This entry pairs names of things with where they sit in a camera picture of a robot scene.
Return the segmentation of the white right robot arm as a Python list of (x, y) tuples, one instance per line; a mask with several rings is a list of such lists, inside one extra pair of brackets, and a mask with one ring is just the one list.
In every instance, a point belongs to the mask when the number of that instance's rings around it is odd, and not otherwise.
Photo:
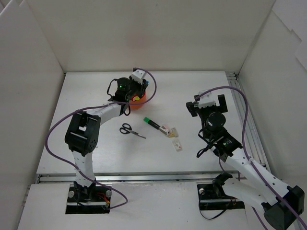
[(211, 185), (204, 187), (200, 197), (208, 193), (215, 200), (236, 198), (263, 213), (274, 229), (288, 229), (304, 211), (304, 191), (299, 186), (291, 187), (279, 180), (245, 153), (242, 144), (224, 127), (224, 113), (227, 112), (225, 96), (219, 95), (218, 101), (219, 105), (216, 105), (215, 101), (196, 98), (194, 102), (186, 103), (191, 116), (201, 119), (198, 136), (207, 144), (196, 157), (210, 151), (250, 180), (252, 186), (223, 172), (213, 179)]

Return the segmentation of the blue cap black highlighter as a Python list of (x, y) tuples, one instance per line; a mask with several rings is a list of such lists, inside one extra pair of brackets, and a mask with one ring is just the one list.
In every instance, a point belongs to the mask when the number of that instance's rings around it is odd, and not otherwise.
[(149, 82), (147, 80), (144, 80), (143, 81), (143, 92), (146, 92), (148, 85), (149, 85)]

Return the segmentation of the white staple box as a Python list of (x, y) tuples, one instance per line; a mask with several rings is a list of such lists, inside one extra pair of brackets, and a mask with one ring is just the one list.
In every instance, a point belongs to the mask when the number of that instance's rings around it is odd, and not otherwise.
[(179, 152), (179, 151), (182, 150), (182, 146), (181, 146), (179, 140), (177, 140), (177, 139), (172, 140), (172, 144), (173, 144), (176, 152)]

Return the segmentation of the black handled scissors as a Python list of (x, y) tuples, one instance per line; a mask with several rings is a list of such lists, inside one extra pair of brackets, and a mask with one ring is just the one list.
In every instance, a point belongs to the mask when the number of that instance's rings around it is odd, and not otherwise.
[(141, 135), (138, 132), (135, 132), (132, 129), (131, 125), (128, 124), (128, 123), (123, 123), (122, 127), (119, 129), (119, 131), (120, 131), (120, 133), (122, 133), (124, 135), (126, 135), (126, 134), (133, 134), (133, 135), (136, 135), (136, 136), (141, 137), (143, 139), (146, 139), (146, 137), (144, 135)]

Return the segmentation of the green cap black highlighter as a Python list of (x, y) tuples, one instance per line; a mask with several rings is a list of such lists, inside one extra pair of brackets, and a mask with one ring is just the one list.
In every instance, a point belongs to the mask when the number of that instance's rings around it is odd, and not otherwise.
[(143, 120), (144, 120), (145, 123), (149, 124), (150, 126), (154, 127), (157, 130), (160, 128), (160, 125), (158, 125), (156, 122), (149, 119), (148, 117), (145, 117)]

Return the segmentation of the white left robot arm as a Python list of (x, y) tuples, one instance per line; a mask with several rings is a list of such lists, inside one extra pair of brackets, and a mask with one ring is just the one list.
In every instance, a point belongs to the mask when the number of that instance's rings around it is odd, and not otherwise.
[(78, 202), (92, 201), (96, 195), (93, 151), (98, 143), (100, 126), (112, 118), (127, 115), (126, 110), (130, 109), (128, 103), (135, 96), (142, 98), (148, 87), (148, 81), (132, 76), (113, 81), (117, 83), (117, 90), (108, 99), (106, 107), (74, 114), (65, 135), (65, 143), (77, 166), (74, 188)]

